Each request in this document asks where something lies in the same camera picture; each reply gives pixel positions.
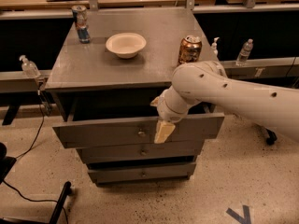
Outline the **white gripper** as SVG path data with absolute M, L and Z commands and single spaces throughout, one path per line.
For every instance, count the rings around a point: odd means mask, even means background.
M 159 117 L 162 119 L 157 122 L 154 137 L 155 144 L 162 144 L 175 130 L 176 126 L 173 123 L 184 119 L 189 110 L 198 105 L 198 102 L 182 97 L 173 87 L 170 87 L 164 90 L 159 97 L 154 98 L 150 105 L 157 107 Z

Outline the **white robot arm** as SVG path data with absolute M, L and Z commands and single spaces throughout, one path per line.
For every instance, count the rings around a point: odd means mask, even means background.
M 165 142 L 189 109 L 202 102 L 299 141 L 299 90 L 230 79 L 220 63 L 203 61 L 178 66 L 171 86 L 151 102 L 159 114 L 154 142 Z

